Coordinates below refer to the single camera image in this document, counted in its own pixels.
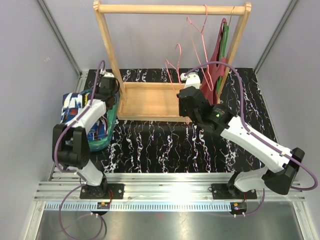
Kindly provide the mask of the blue patterned trousers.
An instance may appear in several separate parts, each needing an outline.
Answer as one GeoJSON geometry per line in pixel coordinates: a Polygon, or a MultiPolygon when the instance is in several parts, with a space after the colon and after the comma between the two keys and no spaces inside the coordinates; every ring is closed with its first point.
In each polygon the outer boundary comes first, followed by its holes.
{"type": "Polygon", "coordinates": [[[82,127],[89,141],[100,141],[108,136],[106,105],[99,99],[91,100],[90,91],[71,92],[63,95],[61,119],[68,126],[82,127]]]}

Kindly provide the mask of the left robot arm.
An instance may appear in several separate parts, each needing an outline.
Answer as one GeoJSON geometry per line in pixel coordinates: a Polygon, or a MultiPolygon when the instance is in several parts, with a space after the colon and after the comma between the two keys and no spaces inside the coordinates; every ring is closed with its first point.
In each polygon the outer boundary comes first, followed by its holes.
{"type": "Polygon", "coordinates": [[[63,97],[61,122],[54,126],[52,159],[65,173],[80,178],[82,199],[113,196],[102,170],[91,154],[108,147],[115,128],[120,100],[120,83],[113,74],[100,75],[92,90],[69,93],[63,97]]]}

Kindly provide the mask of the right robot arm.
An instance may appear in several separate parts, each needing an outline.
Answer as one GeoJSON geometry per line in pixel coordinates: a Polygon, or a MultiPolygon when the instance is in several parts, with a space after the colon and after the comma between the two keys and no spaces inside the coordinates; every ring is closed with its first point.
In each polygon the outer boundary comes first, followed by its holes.
{"type": "Polygon", "coordinates": [[[228,183],[216,189],[219,195],[228,194],[233,199],[243,198],[251,190],[268,188],[287,195],[299,171],[299,165],[285,157],[301,162],[304,151],[298,147],[289,149],[278,145],[252,127],[244,127],[239,115],[223,104],[211,105],[200,89],[189,86],[177,94],[179,114],[191,121],[206,133],[229,140],[263,164],[247,172],[235,172],[228,183]]]}

